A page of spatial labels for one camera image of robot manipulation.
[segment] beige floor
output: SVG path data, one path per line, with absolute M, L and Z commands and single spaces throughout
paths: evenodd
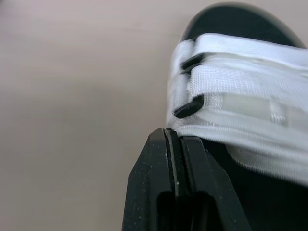
M 128 174 L 165 123 L 169 58 L 215 0 L 2 0 L 0 229 L 121 229 Z M 251 0 L 304 42 L 307 1 Z

